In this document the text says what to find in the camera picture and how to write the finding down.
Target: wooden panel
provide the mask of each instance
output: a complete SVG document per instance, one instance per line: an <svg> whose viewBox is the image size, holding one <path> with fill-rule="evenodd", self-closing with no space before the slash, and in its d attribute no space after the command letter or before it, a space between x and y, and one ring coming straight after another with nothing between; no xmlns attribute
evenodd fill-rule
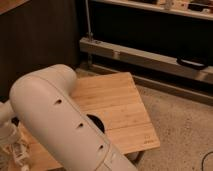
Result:
<svg viewBox="0 0 213 171"><path fill-rule="evenodd" d="M159 147L160 142L151 123L113 129L106 132L123 154Z"/></svg>
<svg viewBox="0 0 213 171"><path fill-rule="evenodd" d="M0 0L0 15L29 0Z"/></svg>
<svg viewBox="0 0 213 171"><path fill-rule="evenodd" d="M81 78L71 96L85 114L103 121L106 135L123 154L160 146L130 73ZM60 166L23 126L20 128L29 138L32 171Z"/></svg>

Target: wooden table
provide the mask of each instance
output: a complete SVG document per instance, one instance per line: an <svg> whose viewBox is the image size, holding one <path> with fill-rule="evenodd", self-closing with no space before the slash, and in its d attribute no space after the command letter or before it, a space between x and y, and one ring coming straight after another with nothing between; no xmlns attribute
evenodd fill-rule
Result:
<svg viewBox="0 0 213 171"><path fill-rule="evenodd" d="M123 154L160 146L130 73L80 78L71 96L85 114L102 120L106 135ZM23 126L21 129L29 137L32 171L61 167ZM11 163L9 170L17 169Z"/></svg>

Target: black cable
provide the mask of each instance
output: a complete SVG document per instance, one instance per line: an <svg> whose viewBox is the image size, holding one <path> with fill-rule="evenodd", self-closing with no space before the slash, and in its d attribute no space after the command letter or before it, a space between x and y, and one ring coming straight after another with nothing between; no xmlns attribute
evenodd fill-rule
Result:
<svg viewBox="0 0 213 171"><path fill-rule="evenodd" d="M201 171L204 171L204 162L205 162L205 159L206 159L210 154L213 154L213 151L208 152L208 153L205 154L205 156L203 157L202 163L201 163Z"/></svg>

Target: screw hole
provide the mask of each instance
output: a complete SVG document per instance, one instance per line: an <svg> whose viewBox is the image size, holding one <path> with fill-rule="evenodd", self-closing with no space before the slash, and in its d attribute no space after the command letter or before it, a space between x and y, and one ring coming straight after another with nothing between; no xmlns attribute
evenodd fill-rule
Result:
<svg viewBox="0 0 213 171"><path fill-rule="evenodd" d="M61 104L61 103L62 103L62 100L61 100L61 99L58 99L58 100L55 102L54 105L59 105L59 104Z"/></svg>
<svg viewBox="0 0 213 171"><path fill-rule="evenodd" d="M83 123L80 123L77 127L77 129L80 129L80 128L83 128L84 127L84 124Z"/></svg>
<svg viewBox="0 0 213 171"><path fill-rule="evenodd" d="M102 150L104 148L104 146L103 145L101 145L100 147L99 147L99 150Z"/></svg>

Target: black object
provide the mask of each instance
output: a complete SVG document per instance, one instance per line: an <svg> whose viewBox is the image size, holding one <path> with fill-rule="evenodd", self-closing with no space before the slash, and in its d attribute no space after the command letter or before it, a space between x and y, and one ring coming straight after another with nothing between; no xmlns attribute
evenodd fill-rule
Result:
<svg viewBox="0 0 213 171"><path fill-rule="evenodd" d="M192 68L192 69L196 69L196 70L202 70L202 69L205 69L206 67L208 67L207 64L192 64L190 62L184 61L181 58L177 59L177 63L179 65L182 65L182 66L185 66L185 67L189 67L189 68Z"/></svg>
<svg viewBox="0 0 213 171"><path fill-rule="evenodd" d="M103 122L101 121L101 119L99 119L97 116L91 115L91 114L87 114L87 116L93 121L93 123L94 123L103 133L105 133L104 124L103 124Z"/></svg>
<svg viewBox="0 0 213 171"><path fill-rule="evenodd" d="M204 8L209 8L210 0L193 0L189 3L188 9L193 11L203 11Z"/></svg>

